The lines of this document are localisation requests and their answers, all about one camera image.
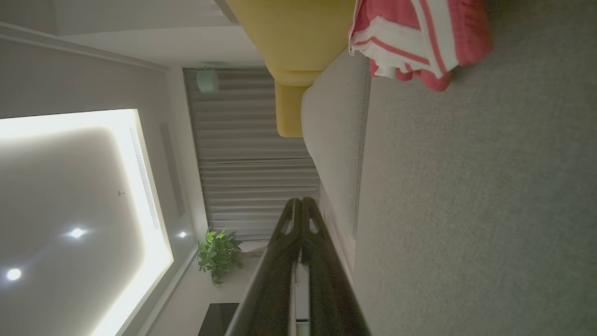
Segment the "yellow chair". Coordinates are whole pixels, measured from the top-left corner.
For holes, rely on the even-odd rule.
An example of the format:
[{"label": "yellow chair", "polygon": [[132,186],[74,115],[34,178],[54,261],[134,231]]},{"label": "yellow chair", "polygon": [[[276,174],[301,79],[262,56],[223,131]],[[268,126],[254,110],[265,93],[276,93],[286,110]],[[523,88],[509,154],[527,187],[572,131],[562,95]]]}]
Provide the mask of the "yellow chair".
[{"label": "yellow chair", "polygon": [[276,123],[300,138],[301,102],[315,78],[348,46],[354,0],[226,0],[276,82]]}]

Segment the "recessed ceiling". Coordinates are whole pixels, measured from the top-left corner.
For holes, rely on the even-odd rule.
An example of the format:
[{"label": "recessed ceiling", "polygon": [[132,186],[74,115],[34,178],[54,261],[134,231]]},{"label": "recessed ceiling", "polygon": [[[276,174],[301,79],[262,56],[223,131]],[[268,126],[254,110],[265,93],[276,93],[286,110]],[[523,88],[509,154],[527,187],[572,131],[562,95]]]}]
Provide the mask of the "recessed ceiling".
[{"label": "recessed ceiling", "polygon": [[136,110],[0,120],[0,213],[3,334],[116,335],[173,260]]}]

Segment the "recessed spotlight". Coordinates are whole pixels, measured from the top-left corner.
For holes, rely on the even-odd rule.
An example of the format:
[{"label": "recessed spotlight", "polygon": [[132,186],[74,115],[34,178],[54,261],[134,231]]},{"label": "recessed spotlight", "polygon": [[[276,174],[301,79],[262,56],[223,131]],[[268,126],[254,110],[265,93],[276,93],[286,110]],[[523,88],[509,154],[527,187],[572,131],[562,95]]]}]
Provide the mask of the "recessed spotlight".
[{"label": "recessed spotlight", "polygon": [[70,233],[70,236],[74,238],[79,238],[83,236],[83,230],[81,230],[80,228],[76,228]]},{"label": "recessed spotlight", "polygon": [[13,268],[12,270],[8,271],[6,277],[8,278],[8,280],[17,280],[21,277],[21,270],[19,270],[18,268]]}]

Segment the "gray curtain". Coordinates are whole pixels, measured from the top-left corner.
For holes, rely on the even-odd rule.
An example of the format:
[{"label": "gray curtain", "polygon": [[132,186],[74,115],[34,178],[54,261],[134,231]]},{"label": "gray curtain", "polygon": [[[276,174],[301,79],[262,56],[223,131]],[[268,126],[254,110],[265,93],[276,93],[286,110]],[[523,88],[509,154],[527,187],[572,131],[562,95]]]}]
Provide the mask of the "gray curtain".
[{"label": "gray curtain", "polygon": [[286,202],[319,197],[319,176],[302,138],[276,129],[273,78],[265,68],[217,71],[203,94],[185,69],[208,223],[241,240],[269,239]]}]

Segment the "potted plant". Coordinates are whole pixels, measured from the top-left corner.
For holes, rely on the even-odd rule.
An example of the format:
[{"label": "potted plant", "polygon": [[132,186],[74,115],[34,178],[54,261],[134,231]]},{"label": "potted plant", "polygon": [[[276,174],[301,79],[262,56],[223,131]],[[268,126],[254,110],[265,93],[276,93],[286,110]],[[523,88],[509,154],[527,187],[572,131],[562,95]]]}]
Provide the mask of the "potted plant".
[{"label": "potted plant", "polygon": [[197,262],[199,269],[203,272],[211,272],[211,282],[214,286],[223,283],[221,280],[234,268],[242,268],[242,263],[238,260],[241,253],[241,244],[236,240],[236,233],[225,234],[226,228],[216,235],[216,231],[207,229],[205,241],[199,241],[199,250],[197,252]]}]

